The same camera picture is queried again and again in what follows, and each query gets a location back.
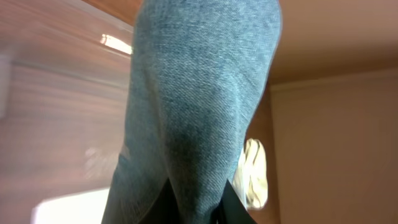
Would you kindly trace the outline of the folded cream sweatshirt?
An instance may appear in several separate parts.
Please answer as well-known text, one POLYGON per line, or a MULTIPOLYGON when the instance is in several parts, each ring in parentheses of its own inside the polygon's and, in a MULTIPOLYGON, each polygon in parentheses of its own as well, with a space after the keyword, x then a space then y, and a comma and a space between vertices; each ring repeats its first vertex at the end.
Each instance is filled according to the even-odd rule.
POLYGON ((260 210, 267 203, 267 161, 260 140, 251 138, 246 141, 232 186, 246 210, 260 210))

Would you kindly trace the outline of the blue denim jeans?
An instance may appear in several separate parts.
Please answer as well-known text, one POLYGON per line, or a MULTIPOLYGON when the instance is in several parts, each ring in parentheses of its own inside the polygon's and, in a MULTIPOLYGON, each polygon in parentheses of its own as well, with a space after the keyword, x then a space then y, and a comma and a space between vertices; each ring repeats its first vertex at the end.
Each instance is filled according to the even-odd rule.
POLYGON ((216 223, 281 32, 276 0, 145 0, 103 223, 139 223, 167 179, 180 223, 216 223))

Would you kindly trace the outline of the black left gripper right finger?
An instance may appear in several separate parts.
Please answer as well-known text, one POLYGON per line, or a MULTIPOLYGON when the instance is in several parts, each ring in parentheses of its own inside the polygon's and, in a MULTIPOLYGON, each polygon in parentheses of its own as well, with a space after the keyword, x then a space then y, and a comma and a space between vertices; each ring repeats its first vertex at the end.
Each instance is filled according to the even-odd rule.
POLYGON ((217 224, 257 224, 241 203, 229 181, 217 208, 217 224))

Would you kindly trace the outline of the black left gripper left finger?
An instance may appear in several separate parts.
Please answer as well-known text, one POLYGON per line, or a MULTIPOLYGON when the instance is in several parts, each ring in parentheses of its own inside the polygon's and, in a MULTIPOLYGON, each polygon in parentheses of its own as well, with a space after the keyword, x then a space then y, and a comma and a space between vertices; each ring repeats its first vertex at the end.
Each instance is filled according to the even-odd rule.
POLYGON ((180 224, 178 205, 169 179, 139 224, 180 224))

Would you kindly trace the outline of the clear plastic storage bin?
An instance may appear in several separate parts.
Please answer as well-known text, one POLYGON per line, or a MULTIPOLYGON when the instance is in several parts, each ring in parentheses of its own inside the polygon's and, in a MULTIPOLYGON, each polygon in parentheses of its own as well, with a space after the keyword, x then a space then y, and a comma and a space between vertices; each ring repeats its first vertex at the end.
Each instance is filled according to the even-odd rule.
POLYGON ((84 1, 1 0, 1 222, 107 188, 124 136, 133 28, 84 1))

